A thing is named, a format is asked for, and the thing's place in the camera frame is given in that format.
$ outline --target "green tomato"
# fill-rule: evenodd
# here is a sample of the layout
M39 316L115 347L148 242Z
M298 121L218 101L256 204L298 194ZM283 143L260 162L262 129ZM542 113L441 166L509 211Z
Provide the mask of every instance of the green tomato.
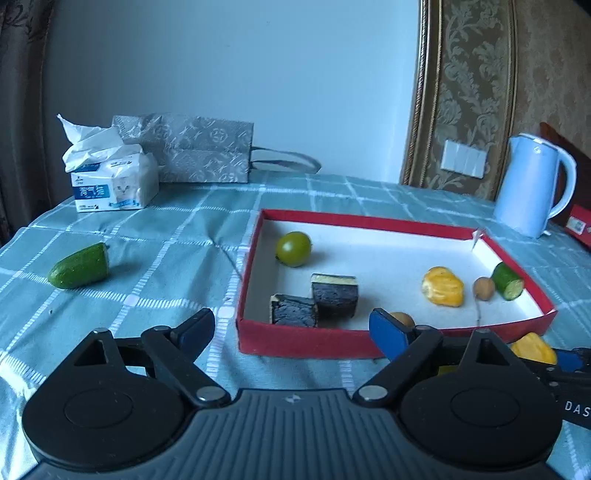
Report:
M303 232L290 232L282 236L275 247L275 256L288 267L306 263L312 252L310 237Z

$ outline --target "table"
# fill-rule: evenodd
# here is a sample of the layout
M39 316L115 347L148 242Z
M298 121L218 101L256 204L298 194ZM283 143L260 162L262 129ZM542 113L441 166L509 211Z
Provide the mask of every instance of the table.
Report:
M0 479L18 479L35 464L20 428L24 403L94 327L138 336L209 307L216 333L196 364L233 395L239 387L352 393L384 366L384 360L296 361L238 352L240 272L262 208L486 228L556 305L546 341L565 349L591 345L591 255L553 224L551 236L523 237L491 219L491 202L474 197L253 171L249 184L163 184L144 210L76 213L69 199L0 249ZM46 275L57 260L99 241L109 247L109 279L75 291L49 285ZM549 463L567 479L591 478L591 432L564 423Z

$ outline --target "curtain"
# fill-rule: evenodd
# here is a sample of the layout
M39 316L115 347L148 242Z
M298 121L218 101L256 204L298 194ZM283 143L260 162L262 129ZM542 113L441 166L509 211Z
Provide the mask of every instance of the curtain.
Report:
M55 0L0 0L0 244L51 208L41 78Z

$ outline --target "gray paper bag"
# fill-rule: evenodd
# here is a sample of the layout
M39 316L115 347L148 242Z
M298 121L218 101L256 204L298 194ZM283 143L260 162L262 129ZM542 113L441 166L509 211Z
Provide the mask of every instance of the gray paper bag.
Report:
M154 155L161 182L248 182L252 123L151 113L115 115L113 127Z

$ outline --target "patterned wallpaper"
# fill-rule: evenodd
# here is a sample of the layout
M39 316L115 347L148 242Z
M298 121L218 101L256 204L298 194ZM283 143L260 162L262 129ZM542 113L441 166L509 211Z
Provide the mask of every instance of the patterned wallpaper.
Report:
M509 114L510 8L509 0L443 0L441 81L426 188L495 195ZM447 139L488 152L483 179L440 168Z
M573 0L516 0L513 132L547 122L591 155L591 16Z

